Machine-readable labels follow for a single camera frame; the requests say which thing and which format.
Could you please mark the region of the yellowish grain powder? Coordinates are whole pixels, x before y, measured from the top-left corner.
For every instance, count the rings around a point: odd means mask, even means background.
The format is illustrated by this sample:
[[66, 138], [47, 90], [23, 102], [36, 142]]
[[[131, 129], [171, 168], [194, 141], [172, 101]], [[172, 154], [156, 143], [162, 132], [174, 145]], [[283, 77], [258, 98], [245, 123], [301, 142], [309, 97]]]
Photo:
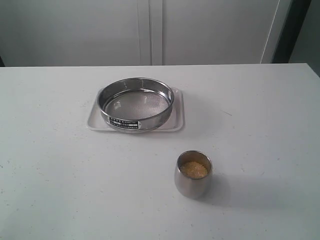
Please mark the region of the yellowish grain powder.
[[201, 179], [208, 175], [208, 170], [205, 166], [196, 161], [184, 163], [181, 165], [180, 171], [183, 175], [191, 179]]

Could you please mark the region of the white rectangular plastic tray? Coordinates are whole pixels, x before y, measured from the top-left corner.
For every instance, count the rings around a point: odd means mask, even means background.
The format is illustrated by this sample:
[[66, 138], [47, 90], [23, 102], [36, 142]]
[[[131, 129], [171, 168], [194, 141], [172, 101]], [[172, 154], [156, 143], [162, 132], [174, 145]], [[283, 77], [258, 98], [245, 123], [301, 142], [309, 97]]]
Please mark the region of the white rectangular plastic tray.
[[[171, 115], [165, 124], [152, 130], [152, 132], [177, 132], [181, 130], [185, 124], [183, 92], [175, 87], [173, 87], [172, 90], [175, 96], [175, 103], [173, 104]], [[93, 101], [86, 126], [92, 131], [116, 132], [115, 129], [108, 126], [103, 120], [96, 100]]]

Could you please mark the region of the stainless steel cup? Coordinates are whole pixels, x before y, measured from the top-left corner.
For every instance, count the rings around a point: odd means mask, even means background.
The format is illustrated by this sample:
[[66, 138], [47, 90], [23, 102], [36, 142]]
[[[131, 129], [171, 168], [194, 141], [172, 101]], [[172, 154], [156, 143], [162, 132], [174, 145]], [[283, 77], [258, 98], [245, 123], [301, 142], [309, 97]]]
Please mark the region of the stainless steel cup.
[[[208, 171], [207, 176], [200, 179], [193, 179], [183, 175], [180, 167], [187, 162], [198, 162], [205, 166]], [[175, 186], [177, 190], [187, 198], [197, 199], [202, 197], [210, 188], [213, 170], [212, 161], [204, 153], [197, 150], [185, 151], [176, 161], [174, 171]]]

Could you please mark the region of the round stainless steel sieve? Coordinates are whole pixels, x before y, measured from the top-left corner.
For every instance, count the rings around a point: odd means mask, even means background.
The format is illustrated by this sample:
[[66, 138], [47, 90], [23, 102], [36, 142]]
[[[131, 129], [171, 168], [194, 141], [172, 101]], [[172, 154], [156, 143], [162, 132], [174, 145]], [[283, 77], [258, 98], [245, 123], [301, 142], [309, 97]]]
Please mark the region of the round stainless steel sieve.
[[170, 118], [175, 94], [152, 78], [131, 77], [103, 88], [96, 99], [104, 122], [123, 133], [143, 133], [161, 127]]

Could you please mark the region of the white cabinet with doors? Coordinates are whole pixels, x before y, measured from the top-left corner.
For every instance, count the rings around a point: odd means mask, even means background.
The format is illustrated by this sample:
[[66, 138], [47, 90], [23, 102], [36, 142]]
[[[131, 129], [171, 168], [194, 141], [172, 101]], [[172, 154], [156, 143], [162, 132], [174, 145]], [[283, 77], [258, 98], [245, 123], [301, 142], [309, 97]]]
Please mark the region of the white cabinet with doors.
[[270, 63], [289, 0], [3, 0], [8, 67]]

